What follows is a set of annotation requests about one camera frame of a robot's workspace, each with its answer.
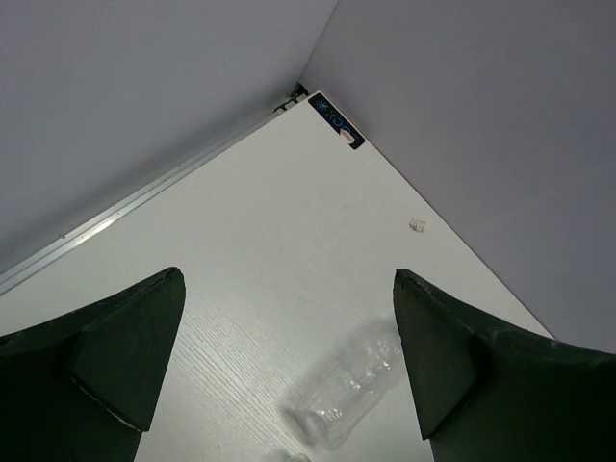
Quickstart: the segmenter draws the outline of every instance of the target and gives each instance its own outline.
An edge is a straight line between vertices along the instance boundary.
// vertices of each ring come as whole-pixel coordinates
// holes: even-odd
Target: white board
[[[140,462],[431,461],[406,378],[335,452],[304,448],[278,411],[337,339],[392,315],[396,268],[547,335],[369,142],[351,149],[306,101],[0,297],[0,335],[169,266],[186,308]]]

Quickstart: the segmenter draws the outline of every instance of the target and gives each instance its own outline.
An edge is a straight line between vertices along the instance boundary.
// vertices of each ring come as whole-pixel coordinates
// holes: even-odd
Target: wall
[[[552,334],[616,352],[614,23],[606,0],[341,0],[301,80]]]
[[[0,272],[270,111],[336,0],[0,0]]]

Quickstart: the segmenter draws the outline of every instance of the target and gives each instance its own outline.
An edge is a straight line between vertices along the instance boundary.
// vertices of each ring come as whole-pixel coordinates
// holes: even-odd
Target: white table
[[[187,301],[141,462],[431,461],[406,378],[336,452],[305,449],[278,412],[337,339],[393,313],[396,268],[547,335],[369,142],[352,150],[306,101],[0,297],[0,335],[168,266]]]

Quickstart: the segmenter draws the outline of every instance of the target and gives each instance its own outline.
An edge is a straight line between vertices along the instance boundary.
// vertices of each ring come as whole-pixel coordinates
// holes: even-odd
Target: black label
[[[344,135],[345,138],[348,138],[348,145],[350,147],[357,149],[366,141],[366,139],[362,137],[350,123],[348,123],[348,120],[346,120],[345,117],[340,114],[322,94],[315,94],[308,100],[308,102],[317,110],[319,114],[321,114],[321,117],[323,117],[325,121],[331,125],[334,130],[336,130],[336,133],[340,134],[343,131],[345,132],[342,133],[342,135]]]

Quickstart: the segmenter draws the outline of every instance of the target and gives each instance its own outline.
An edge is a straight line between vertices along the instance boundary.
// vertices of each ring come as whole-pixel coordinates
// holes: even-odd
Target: small white scrap
[[[408,227],[413,231],[417,231],[418,233],[422,233],[424,231],[425,221],[421,221],[420,219],[411,219],[408,223]]]

